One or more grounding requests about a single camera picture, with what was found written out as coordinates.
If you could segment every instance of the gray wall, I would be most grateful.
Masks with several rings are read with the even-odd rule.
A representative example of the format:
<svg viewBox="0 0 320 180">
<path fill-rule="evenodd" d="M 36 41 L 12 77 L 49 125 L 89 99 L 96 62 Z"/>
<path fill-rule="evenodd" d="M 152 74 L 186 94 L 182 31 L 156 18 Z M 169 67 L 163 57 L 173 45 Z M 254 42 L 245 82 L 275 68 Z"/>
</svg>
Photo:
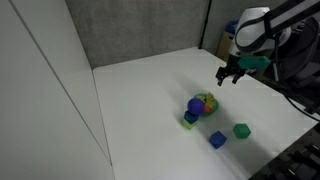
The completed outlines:
<svg viewBox="0 0 320 180">
<path fill-rule="evenodd" d="M 104 153 L 109 156 L 98 95 L 64 0 L 11 0 Z"/>
<path fill-rule="evenodd" d="M 52 48 L 38 43 L 39 36 L 32 35 L 35 30 L 28 28 L 30 21 L 24 21 L 36 12 L 37 18 L 56 22 L 53 19 L 63 18 L 58 12 L 64 6 L 63 0 L 0 1 L 2 180 L 114 180 L 111 164 L 46 60 Z M 42 13 L 47 7 L 53 7 L 58 15 Z M 59 33 L 48 36 L 59 39 L 61 33 L 71 32 L 57 25 Z M 52 43 L 51 47 L 62 43 Z M 74 69 L 66 74 L 79 75 Z"/>
<path fill-rule="evenodd" d="M 92 68 L 197 46 L 209 0 L 66 0 Z M 213 0 L 204 48 L 228 21 L 284 0 Z"/>
</svg>

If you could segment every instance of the white panel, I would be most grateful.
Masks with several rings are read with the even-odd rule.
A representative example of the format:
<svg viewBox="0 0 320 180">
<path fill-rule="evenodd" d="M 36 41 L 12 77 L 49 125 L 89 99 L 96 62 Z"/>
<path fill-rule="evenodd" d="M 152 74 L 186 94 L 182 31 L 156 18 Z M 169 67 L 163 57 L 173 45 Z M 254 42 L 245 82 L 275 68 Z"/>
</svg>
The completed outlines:
<svg viewBox="0 0 320 180">
<path fill-rule="evenodd" d="M 191 48 L 94 70 L 117 180 L 248 179 L 316 124 L 249 76 L 219 87 L 221 65 Z M 187 102 L 208 91 L 219 109 L 185 129 Z M 248 139 L 236 139 L 236 123 L 249 125 Z M 215 150 L 217 130 L 228 140 Z"/>
<path fill-rule="evenodd" d="M 92 70 L 64 0 L 13 0 L 99 144 L 109 155 Z"/>
<path fill-rule="evenodd" d="M 0 179 L 113 180 L 112 167 L 8 1 L 0 1 Z"/>
</svg>

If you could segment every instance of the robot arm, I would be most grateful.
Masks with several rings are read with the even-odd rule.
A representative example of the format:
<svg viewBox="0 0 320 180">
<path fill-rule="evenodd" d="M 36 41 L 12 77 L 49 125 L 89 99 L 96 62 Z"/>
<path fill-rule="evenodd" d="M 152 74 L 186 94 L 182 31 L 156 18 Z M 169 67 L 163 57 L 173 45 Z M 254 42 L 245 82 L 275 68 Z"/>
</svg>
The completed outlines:
<svg viewBox="0 0 320 180">
<path fill-rule="evenodd" d="M 320 0 L 288 0 L 271 11 L 269 8 L 247 9 L 240 18 L 228 64 L 217 72 L 218 85 L 229 75 L 234 75 L 235 84 L 245 74 L 246 70 L 237 65 L 242 53 L 273 49 L 276 34 L 280 36 L 280 45 L 284 44 L 290 37 L 291 26 L 319 11 Z"/>
</svg>

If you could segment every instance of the colorful ball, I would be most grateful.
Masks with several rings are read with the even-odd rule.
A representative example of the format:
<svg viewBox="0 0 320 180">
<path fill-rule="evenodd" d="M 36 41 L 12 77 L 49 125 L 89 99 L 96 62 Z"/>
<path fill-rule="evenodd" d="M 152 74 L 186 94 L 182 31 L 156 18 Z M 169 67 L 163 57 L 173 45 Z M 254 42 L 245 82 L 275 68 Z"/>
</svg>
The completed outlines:
<svg viewBox="0 0 320 180">
<path fill-rule="evenodd" d="M 188 111 L 193 115 L 200 115 L 204 111 L 205 104 L 197 98 L 193 98 L 188 102 Z"/>
<path fill-rule="evenodd" d="M 206 97 L 207 97 L 206 94 L 197 94 L 193 98 L 200 99 L 202 102 L 206 103 Z"/>
<path fill-rule="evenodd" d="M 210 106 L 208 106 L 207 104 L 205 105 L 205 110 L 204 110 L 204 112 L 201 114 L 201 116 L 204 116 L 204 117 L 210 116 L 211 114 L 213 114 L 214 112 L 217 111 L 218 107 L 219 107 L 219 103 L 218 103 L 218 101 L 215 99 L 215 100 L 214 100 L 214 103 L 213 103 L 213 107 L 210 107 Z"/>
</svg>

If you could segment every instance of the table surface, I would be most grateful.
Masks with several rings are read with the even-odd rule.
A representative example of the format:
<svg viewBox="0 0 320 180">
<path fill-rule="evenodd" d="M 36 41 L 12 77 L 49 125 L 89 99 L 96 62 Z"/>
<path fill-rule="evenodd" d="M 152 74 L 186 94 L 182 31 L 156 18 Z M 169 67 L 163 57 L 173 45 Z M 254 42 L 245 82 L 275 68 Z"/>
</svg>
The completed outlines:
<svg viewBox="0 0 320 180">
<path fill-rule="evenodd" d="M 219 87 L 224 65 L 190 48 L 94 70 L 116 180 L 247 179 L 316 125 L 249 76 Z M 218 111 L 186 130 L 187 102 L 207 92 Z M 236 123 L 248 139 L 236 139 Z M 208 138 L 218 130 L 228 140 L 216 150 Z"/>
</svg>

